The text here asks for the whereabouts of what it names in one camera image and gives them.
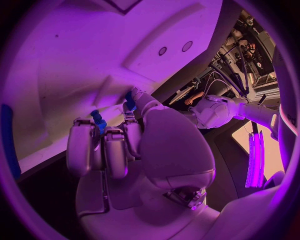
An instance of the person's arm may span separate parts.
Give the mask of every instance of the person's arm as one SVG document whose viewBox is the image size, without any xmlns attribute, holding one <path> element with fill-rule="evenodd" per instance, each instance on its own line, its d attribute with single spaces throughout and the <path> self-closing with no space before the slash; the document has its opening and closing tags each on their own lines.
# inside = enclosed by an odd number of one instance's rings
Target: person's arm
<svg viewBox="0 0 300 240">
<path fill-rule="evenodd" d="M 191 96 L 190 98 L 188 98 L 187 100 L 184 101 L 185 105 L 192 105 L 193 101 L 197 98 L 202 97 L 204 94 L 203 91 L 198 92 L 197 94 L 194 94 L 193 96 Z"/>
</svg>

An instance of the circular hole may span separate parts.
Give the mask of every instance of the circular hole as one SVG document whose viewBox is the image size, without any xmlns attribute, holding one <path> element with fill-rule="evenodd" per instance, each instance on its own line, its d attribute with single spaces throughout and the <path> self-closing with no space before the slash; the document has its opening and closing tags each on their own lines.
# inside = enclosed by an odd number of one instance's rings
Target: circular hole
<svg viewBox="0 0 300 240">
<path fill-rule="evenodd" d="M 161 55 L 165 54 L 166 51 L 167 51 L 167 47 L 164 46 L 159 50 L 158 55 L 161 56 Z"/>
<path fill-rule="evenodd" d="M 186 52 L 187 50 L 189 50 L 191 48 L 191 46 L 193 45 L 192 41 L 188 41 L 186 44 L 184 44 L 182 51 Z"/>
</svg>

